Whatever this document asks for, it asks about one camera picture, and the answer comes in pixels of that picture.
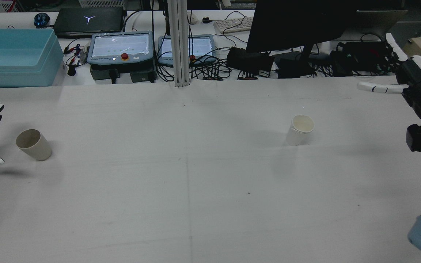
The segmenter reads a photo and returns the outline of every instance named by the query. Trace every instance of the desk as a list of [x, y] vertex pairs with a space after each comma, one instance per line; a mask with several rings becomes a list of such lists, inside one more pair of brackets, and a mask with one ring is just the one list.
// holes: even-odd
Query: desk
[[[0, 89], [0, 263], [421, 263], [421, 122], [359, 80]], [[287, 146], [297, 114], [316, 127]]]
[[[241, 10], [241, 13], [243, 13], [246, 16], [252, 16], [254, 14], [253, 10]], [[219, 34], [219, 32], [216, 32], [214, 25], [212, 23], [203, 24], [202, 18], [203, 17], [209, 17], [211, 20], [219, 20], [219, 19], [225, 19], [228, 14], [232, 13], [231, 10], [226, 11], [211, 11], [211, 10], [196, 10], [193, 11], [193, 14], [197, 17], [199, 20], [199, 23], [196, 25], [192, 25], [191, 29], [194, 35], [200, 35], [200, 34]], [[9, 25], [14, 26], [15, 28], [35, 28], [33, 25], [33, 17], [37, 13], [3, 13], [0, 14], [0, 28], [7, 28]], [[48, 12], [48, 15], [51, 18], [51, 24], [54, 24], [57, 18], [57, 12]], [[239, 13], [233, 13], [230, 15], [229, 18], [238, 18], [241, 17]], [[165, 18], [162, 15], [161, 11], [155, 11], [154, 12], [154, 25], [155, 25], [155, 45], [158, 47], [159, 43], [158, 38], [160, 36], [163, 36], [165, 34]], [[126, 25], [126, 31], [131, 31], [132, 28], [135, 28], [136, 30], [142, 31], [142, 30], [152, 30], [152, 20], [151, 20], [151, 12], [144, 11], [139, 12], [135, 15], [133, 15], [127, 22]], [[239, 37], [240, 39], [247, 41], [249, 36], [249, 31], [244, 32], [236, 32], [231, 33], [231, 35], [235, 35]], [[388, 35], [387, 37], [388, 42], [391, 43], [394, 47], [394, 50], [399, 54], [399, 58], [402, 60], [406, 59], [406, 55], [402, 52], [402, 50], [395, 44], [394, 38], [392, 35]], [[70, 43], [72, 39], [60, 39], [60, 45], [62, 49]], [[76, 41], [73, 45], [76, 43], [80, 43], [81, 45], [85, 45], [89, 43], [90, 39], [81, 39]], [[230, 40], [227, 40], [224, 37], [214, 36], [215, 45], [217, 47], [229, 47], [232, 46], [234, 43]], [[246, 44], [234, 39], [234, 42], [237, 47], [239, 48], [246, 48]], [[324, 42], [319, 44], [319, 48], [321, 52], [324, 52], [326, 54], [329, 54], [331, 50], [334, 50], [338, 42]], [[223, 52], [220, 50], [217, 50], [217, 56], [220, 58], [226, 58], [227, 52]], [[69, 55], [66, 55], [64, 58], [64, 61], [66, 61], [69, 58]], [[82, 67], [79, 67], [76, 69], [77, 75], [74, 77], [69, 77], [65, 75], [64, 80], [62, 81], [62, 85], [92, 85], [92, 84], [110, 84], [110, 80], [98, 80], [94, 81], [92, 79], [92, 76], [90, 75], [90, 67], [89, 65], [84, 65]], [[229, 78], [230, 80], [236, 80], [238, 76], [239, 70], [234, 70], [232, 72], [232, 76]], [[277, 74], [272, 74], [271, 78], [276, 79]], [[121, 78], [117, 80], [117, 83], [119, 84], [125, 84], [125, 83], [131, 83], [131, 79], [129, 75], [123, 75]]]

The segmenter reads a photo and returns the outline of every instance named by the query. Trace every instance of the computer mouse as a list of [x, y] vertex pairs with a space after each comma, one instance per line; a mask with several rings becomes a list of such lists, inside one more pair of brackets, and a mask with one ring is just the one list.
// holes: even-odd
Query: computer mouse
[[34, 17], [34, 25], [36, 28], [44, 28], [48, 25], [50, 17], [47, 13], [38, 13]]

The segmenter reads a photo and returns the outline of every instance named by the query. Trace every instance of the black electronic device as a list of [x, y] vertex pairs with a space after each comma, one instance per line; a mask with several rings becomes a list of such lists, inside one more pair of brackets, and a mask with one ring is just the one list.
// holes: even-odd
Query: black electronic device
[[269, 76], [274, 58], [262, 53], [247, 53], [243, 48], [232, 47], [227, 55], [227, 66], [254, 75]]
[[47, 13], [38, 13], [34, 17], [34, 26], [36, 28], [44, 28], [48, 26], [50, 16]]
[[96, 33], [120, 32], [122, 7], [62, 8], [53, 30], [60, 38], [90, 38]]
[[259, 1], [247, 51], [267, 52], [304, 46], [296, 61], [306, 67], [314, 44], [342, 35], [356, 12], [352, 0]]
[[355, 71], [376, 72], [381, 68], [386, 71], [393, 53], [391, 46], [388, 47], [382, 41], [347, 42], [339, 45], [342, 46], [342, 52], [348, 53], [353, 59], [351, 67]]
[[92, 35], [87, 62], [94, 80], [111, 79], [129, 73], [132, 82], [157, 79], [152, 51], [152, 32], [134, 31]]

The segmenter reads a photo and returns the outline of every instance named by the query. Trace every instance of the power adapter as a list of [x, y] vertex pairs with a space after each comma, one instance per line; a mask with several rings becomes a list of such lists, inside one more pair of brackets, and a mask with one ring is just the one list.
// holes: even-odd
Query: power adapter
[[252, 73], [253, 75], [269, 75], [274, 57], [263, 53], [247, 53], [243, 48], [230, 48], [227, 55], [227, 66]]

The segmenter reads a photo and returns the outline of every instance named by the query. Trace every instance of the beige cup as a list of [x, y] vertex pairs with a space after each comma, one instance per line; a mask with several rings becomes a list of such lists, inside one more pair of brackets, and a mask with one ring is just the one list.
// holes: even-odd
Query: beige cup
[[15, 140], [17, 147], [36, 160], [46, 160], [52, 154], [52, 148], [38, 130], [25, 130]]
[[287, 143], [289, 145], [299, 145], [306, 139], [309, 133], [314, 129], [314, 121], [307, 115], [296, 115], [292, 119], [289, 133], [287, 134]]

